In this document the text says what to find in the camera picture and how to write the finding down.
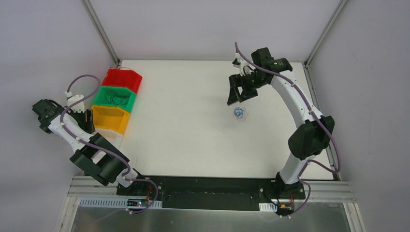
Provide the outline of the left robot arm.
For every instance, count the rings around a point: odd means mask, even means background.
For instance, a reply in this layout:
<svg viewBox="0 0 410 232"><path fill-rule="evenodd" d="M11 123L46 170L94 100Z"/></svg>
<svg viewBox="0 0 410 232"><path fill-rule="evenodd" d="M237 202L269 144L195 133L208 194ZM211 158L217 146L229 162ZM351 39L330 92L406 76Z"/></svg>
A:
<svg viewBox="0 0 410 232"><path fill-rule="evenodd" d="M39 100L32 110L44 132L57 135L71 146L70 161L100 184L118 182L138 196L147 191L143 176L130 167L130 160L117 147L98 132L89 133L80 127L85 117L62 116L65 108L49 99Z"/></svg>

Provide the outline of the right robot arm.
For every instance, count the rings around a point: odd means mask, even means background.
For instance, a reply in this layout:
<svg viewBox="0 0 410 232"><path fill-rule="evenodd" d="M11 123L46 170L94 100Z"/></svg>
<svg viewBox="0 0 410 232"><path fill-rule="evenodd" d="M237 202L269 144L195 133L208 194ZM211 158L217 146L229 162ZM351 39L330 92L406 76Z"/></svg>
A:
<svg viewBox="0 0 410 232"><path fill-rule="evenodd" d="M237 48L233 65L238 74L229 76L228 105L258 96L258 89L270 85L282 98L295 122L296 131L288 139L290 155L275 177L277 196L287 198L301 184L300 175L331 141L335 126L331 116L324 116L299 87L293 67L286 58L275 59L267 47L246 58Z"/></svg>

